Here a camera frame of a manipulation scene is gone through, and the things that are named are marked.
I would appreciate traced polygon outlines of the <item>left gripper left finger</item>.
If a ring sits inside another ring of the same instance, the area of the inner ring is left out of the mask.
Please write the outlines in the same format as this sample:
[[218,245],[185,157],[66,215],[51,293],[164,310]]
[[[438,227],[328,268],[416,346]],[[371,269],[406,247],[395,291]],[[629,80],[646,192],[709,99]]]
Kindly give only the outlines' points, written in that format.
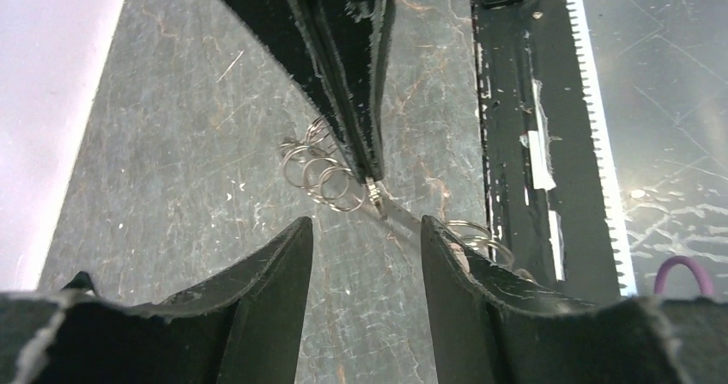
[[159,303],[102,298],[78,272],[1,295],[4,383],[291,383],[313,252],[300,217],[264,247]]

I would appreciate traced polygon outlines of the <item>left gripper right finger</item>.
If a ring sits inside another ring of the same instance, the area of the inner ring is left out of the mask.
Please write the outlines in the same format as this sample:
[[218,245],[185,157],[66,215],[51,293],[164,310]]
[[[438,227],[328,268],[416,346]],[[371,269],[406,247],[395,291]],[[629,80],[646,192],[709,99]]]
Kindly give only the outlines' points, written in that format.
[[595,305],[518,277],[424,216],[422,272],[441,383],[724,383],[727,306],[637,296]]

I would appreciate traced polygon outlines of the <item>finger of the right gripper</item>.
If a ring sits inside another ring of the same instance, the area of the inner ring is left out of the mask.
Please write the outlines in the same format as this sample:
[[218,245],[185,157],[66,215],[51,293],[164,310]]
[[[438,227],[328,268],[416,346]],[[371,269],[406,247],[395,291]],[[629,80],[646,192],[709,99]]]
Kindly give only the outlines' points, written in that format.
[[300,0],[306,46],[329,103],[320,105],[359,181],[385,174],[381,106],[394,0]]
[[306,94],[321,115],[320,105],[327,105],[329,101],[306,46],[300,0],[222,1],[289,73],[294,83]]

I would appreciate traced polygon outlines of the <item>metal key organizer plate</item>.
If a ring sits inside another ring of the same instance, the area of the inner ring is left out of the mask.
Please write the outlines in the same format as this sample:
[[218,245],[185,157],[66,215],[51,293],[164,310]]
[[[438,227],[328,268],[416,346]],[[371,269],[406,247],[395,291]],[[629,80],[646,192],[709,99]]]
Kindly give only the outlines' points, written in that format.
[[[364,210],[383,220],[392,217],[410,230],[415,230],[421,223],[420,218],[390,198],[382,183],[368,180],[360,184],[356,181],[321,117],[306,128],[301,140],[284,138],[280,154],[283,178],[317,204],[342,213]],[[452,245],[451,249],[464,270],[470,269],[465,261],[465,250],[470,249],[518,277],[532,283],[536,281],[526,269],[516,266],[514,253],[499,243],[485,226],[457,219],[445,221],[445,226],[461,243],[459,247]]]

